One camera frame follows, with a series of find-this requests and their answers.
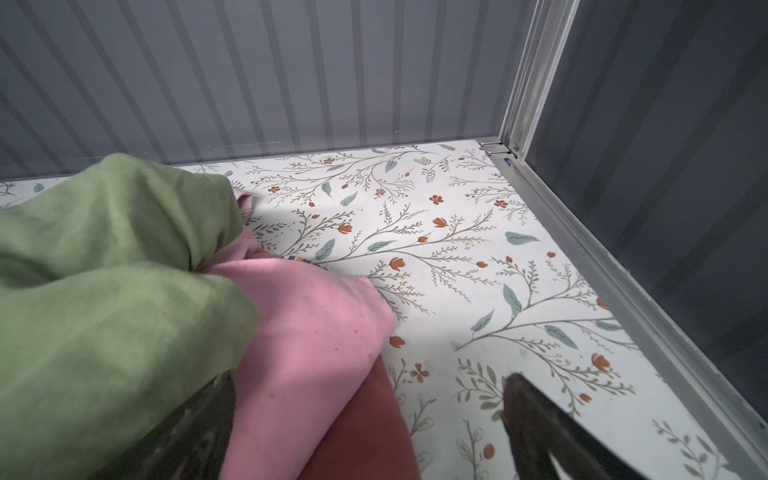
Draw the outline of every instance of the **gray wall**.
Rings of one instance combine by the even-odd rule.
[[[764,0],[582,0],[526,159],[764,418],[766,64]]]
[[[0,2],[0,178],[497,134],[531,0]]]

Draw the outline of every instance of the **teal leaf print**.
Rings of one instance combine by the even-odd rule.
[[[623,330],[623,328],[621,328],[621,325],[618,325],[617,323],[604,322],[603,320],[598,320],[594,324],[597,325],[598,328],[607,330],[609,332],[615,332],[616,330]]]
[[[520,300],[515,295],[515,292],[511,288],[504,285],[504,301],[512,308],[512,315],[517,315],[523,310],[523,306],[520,304]]]
[[[565,332],[560,330],[558,327],[554,325],[547,325],[544,330],[549,333],[550,336],[553,336],[554,338],[560,340],[565,345],[570,346],[572,349],[578,350],[578,347],[574,343],[573,340],[571,340],[571,337],[568,335],[565,335]]]
[[[494,385],[496,384],[496,372],[493,371],[493,369],[490,366],[485,366],[485,371],[488,373],[488,378],[491,380],[491,383]]]
[[[685,465],[685,469],[688,471],[688,473],[690,473],[694,477],[699,477],[699,478],[701,477],[701,474],[694,467],[688,464],[683,464],[683,465]]]
[[[368,247],[369,252],[375,252],[377,250],[381,250],[382,248],[386,247],[390,243],[394,243],[396,240],[387,240],[386,242],[376,242],[371,244],[370,247]]]
[[[484,329],[485,326],[488,325],[488,323],[491,321],[491,317],[493,317],[494,311],[496,311],[496,309],[491,310],[488,315],[482,317],[475,325],[471,326],[469,329],[472,332],[477,332],[478,330]]]
[[[523,243],[539,241],[536,237],[532,237],[531,235],[523,235],[522,233],[506,232],[504,235],[507,236],[507,241],[512,245],[522,245]]]
[[[699,439],[699,443],[701,444],[701,446],[702,446],[702,447],[704,447],[704,450],[707,450],[707,451],[708,451],[709,453],[711,453],[712,455],[714,455],[714,454],[715,454],[715,451],[712,449],[712,447],[710,447],[710,444],[709,444],[709,443],[706,443],[706,442],[705,442],[705,441],[704,441],[704,440],[703,440],[703,439],[702,439],[700,436],[698,436],[698,435],[697,435],[697,437],[696,437],[696,438],[697,438],[697,439]]]
[[[501,403],[501,401],[498,401],[498,402],[483,402],[482,405],[480,405],[480,409],[481,410],[495,409],[496,407],[498,407],[498,404],[500,404],[500,403]]]
[[[354,193],[354,194],[352,194],[352,195],[349,195],[349,196],[348,196],[347,198],[345,198],[344,200],[341,200],[341,202],[340,202],[340,203],[341,203],[341,204],[342,204],[344,207],[346,207],[347,205],[351,204],[351,203],[353,202],[353,200],[355,200],[355,197],[357,197],[357,192],[355,192],[355,193]]]
[[[336,245],[336,239],[332,238],[326,242],[325,245],[320,247],[320,250],[317,250],[315,253],[315,260],[321,261],[328,258],[328,256],[333,252],[333,246]]]

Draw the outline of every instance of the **floral pattern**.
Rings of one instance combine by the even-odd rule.
[[[474,141],[182,168],[257,193],[247,227],[271,253],[367,276],[392,306],[383,357],[424,479],[513,477],[512,372],[648,478],[738,478]],[[0,182],[0,207],[58,181]]]

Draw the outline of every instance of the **metal hinge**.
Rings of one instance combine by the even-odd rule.
[[[488,155],[509,153],[507,146],[498,137],[478,138],[477,142],[480,144],[480,148]]]

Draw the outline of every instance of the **pink sleeve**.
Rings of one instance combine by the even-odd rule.
[[[395,327],[367,279],[307,263],[238,260],[207,268],[246,290],[262,324],[237,368],[222,480],[298,478]]]

